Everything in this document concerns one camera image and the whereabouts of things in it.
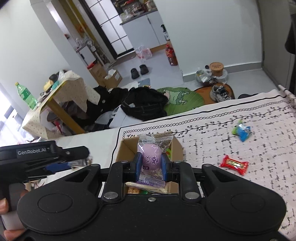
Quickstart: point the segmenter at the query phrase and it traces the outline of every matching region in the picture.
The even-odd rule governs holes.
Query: green plastic bottle
[[[31,109],[34,109],[38,103],[36,98],[25,86],[20,85],[18,82],[15,83],[15,86],[17,87],[17,93],[19,96],[28,104]]]

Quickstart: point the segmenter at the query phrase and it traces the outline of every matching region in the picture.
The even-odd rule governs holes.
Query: shoe
[[[213,101],[216,101],[216,102],[222,102],[225,100],[232,99],[232,97],[229,95],[228,91],[223,85],[222,86],[214,85],[210,92],[210,97]]]
[[[145,64],[140,65],[141,75],[145,75],[149,73],[149,70]]]
[[[137,71],[137,69],[135,69],[135,68],[131,69],[131,78],[134,80],[139,77],[140,77],[140,75],[139,75],[139,72]]]

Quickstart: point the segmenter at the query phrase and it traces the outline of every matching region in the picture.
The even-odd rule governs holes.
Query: red bottle
[[[166,45],[165,53],[168,57],[168,61],[170,62],[171,66],[176,66],[178,65],[178,60],[175,54],[175,51],[172,46],[169,44]]]

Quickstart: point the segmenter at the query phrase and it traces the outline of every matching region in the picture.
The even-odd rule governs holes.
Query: circular black cover
[[[283,199],[272,190],[250,182],[242,191],[240,182],[219,185],[206,201],[209,215],[222,227],[240,234],[277,230],[286,214]]]
[[[86,223],[98,209],[98,198],[82,183],[50,183],[29,192],[17,205],[23,225],[42,234],[63,234]]]

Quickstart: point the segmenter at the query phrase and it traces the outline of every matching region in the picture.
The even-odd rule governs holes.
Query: table leg
[[[85,131],[68,115],[59,104],[51,99],[48,101],[47,106],[76,134],[83,134]]]

